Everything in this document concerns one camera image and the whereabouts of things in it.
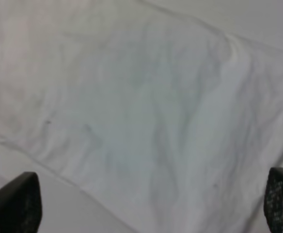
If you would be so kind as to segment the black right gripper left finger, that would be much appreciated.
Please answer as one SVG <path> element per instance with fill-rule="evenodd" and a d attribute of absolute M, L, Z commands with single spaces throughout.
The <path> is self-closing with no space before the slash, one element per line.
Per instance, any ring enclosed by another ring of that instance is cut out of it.
<path fill-rule="evenodd" d="M 36 233 L 43 216 L 39 177 L 24 172 L 0 189 L 0 233 Z"/>

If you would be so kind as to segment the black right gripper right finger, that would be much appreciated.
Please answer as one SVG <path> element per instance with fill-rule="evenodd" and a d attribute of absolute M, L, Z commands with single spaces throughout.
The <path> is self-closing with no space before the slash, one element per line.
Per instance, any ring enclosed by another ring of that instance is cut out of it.
<path fill-rule="evenodd" d="M 264 196 L 264 215 L 272 233 L 283 233 L 283 168 L 272 167 Z"/>

